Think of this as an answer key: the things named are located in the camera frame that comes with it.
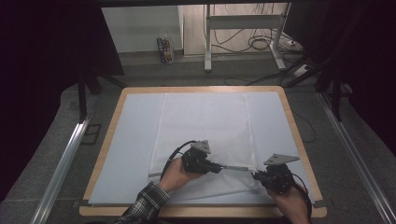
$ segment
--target white cloth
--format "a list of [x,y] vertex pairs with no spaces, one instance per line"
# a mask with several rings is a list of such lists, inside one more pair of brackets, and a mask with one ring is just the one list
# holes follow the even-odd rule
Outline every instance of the white cloth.
[[[151,156],[150,174],[163,170],[174,150],[190,140],[208,140],[207,159],[230,166],[256,169],[255,148],[244,93],[166,93]],[[189,149],[185,146],[181,152]],[[209,173],[178,190],[173,200],[213,197],[256,188],[250,172]]]

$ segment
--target white surface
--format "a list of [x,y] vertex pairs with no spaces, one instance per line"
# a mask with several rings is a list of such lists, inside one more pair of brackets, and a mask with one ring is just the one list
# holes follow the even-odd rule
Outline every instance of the white surface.
[[182,49],[178,6],[103,7],[108,30],[118,53],[158,50],[161,30],[172,36],[174,49]]
[[[194,96],[201,93],[174,94]],[[213,96],[219,94],[246,95],[255,159],[260,170],[265,170],[263,162],[274,153],[298,156],[277,92],[206,94]],[[89,203],[133,203],[137,193],[147,185],[150,159],[155,148],[164,97],[165,93],[130,94],[127,96],[103,170],[93,189]],[[180,142],[183,144],[189,140],[193,139],[180,139]],[[293,173],[303,179],[310,190],[301,162],[291,162],[288,166]],[[264,189],[258,188],[212,198],[187,201],[171,199],[169,203],[273,203],[273,201],[265,194]]]
[[[256,170],[248,95],[166,93],[149,173],[160,173],[175,149],[189,140],[208,140],[210,161]],[[155,182],[159,179],[158,175],[153,178]],[[250,190],[255,183],[246,172],[209,173],[189,182],[172,198],[178,201],[231,194]]]

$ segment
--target wall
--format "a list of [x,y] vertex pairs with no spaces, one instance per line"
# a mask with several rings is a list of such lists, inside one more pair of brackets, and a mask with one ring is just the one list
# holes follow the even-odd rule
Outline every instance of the wall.
[[182,49],[181,9],[178,6],[106,7],[102,11],[120,53],[158,50],[156,39],[161,30],[172,36],[174,49]]

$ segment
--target gray floor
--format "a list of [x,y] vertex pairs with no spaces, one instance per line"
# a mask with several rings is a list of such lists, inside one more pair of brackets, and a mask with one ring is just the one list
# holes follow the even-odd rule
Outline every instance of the gray floor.
[[[139,87],[222,86],[226,85],[225,78],[229,77],[254,80],[277,73],[275,62],[270,55],[265,54],[215,57],[212,73],[204,72],[203,57],[178,57],[177,62],[173,64],[158,63],[157,54],[155,57],[151,57],[150,54],[124,54],[121,55],[121,60],[126,76],[118,79],[129,86]],[[289,79],[291,77],[284,77],[283,81]],[[313,221],[314,223],[383,223],[318,100],[313,88],[315,79],[312,77],[292,89],[286,89],[294,118],[328,208],[328,215],[325,218],[315,218]],[[82,217],[78,213],[82,195],[121,92],[121,89],[113,84],[102,79],[100,81],[103,92],[95,105],[91,124],[100,124],[102,129],[96,144],[79,146],[47,223],[85,223],[94,220],[110,223],[114,220],[114,217]],[[276,85],[278,81],[278,78],[272,78],[256,85]],[[247,84],[246,81],[238,79],[227,79],[226,83]],[[391,205],[396,207],[396,176],[391,173],[392,170],[396,170],[395,157],[360,119],[348,104],[347,98],[342,99],[341,115],[367,166],[372,170]],[[14,188],[0,204],[0,223],[29,223],[77,122],[78,93],[74,86],[64,91],[61,107],[46,137]],[[91,140],[86,136],[83,142]],[[230,222],[226,219],[174,221],[177,223]],[[238,219],[237,223],[252,221],[252,219]]]

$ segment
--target metal rail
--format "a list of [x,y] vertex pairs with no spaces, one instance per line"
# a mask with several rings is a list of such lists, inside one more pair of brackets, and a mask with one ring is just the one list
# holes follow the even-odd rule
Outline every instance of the metal rail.
[[87,117],[82,123],[77,124],[75,130],[73,131],[67,147],[64,150],[64,154],[62,155],[61,160],[59,161],[58,166],[56,167],[56,170],[53,173],[52,178],[47,186],[47,189],[44,192],[44,195],[41,198],[37,209],[35,210],[35,214],[30,222],[31,224],[46,223],[47,218],[50,215],[52,206],[54,205],[55,200],[58,197],[59,190],[64,183],[64,179],[66,178],[70,165],[76,155],[76,151],[78,149],[79,143],[81,142],[82,136],[84,135],[88,123],[90,122],[92,116],[92,109],[97,98],[98,96],[95,95],[90,98],[88,102]]
[[339,122],[335,115],[332,113],[332,106],[331,102],[326,93],[318,93],[319,100],[323,103],[323,107],[334,127],[335,131],[337,132],[342,144],[344,145],[344,149],[348,154],[350,160],[352,161],[353,165],[355,166],[356,171],[358,172],[359,176],[361,177],[361,181],[363,182],[364,187],[366,187],[370,197],[372,198],[376,209],[379,212],[379,215],[384,220],[386,224],[394,224],[396,223],[396,216],[390,207],[389,201],[385,196],[382,189],[376,183],[373,175],[371,174],[369,168],[367,167],[366,163],[364,162],[361,154],[356,149],[353,141],[349,137],[347,130],[344,128],[342,122]]

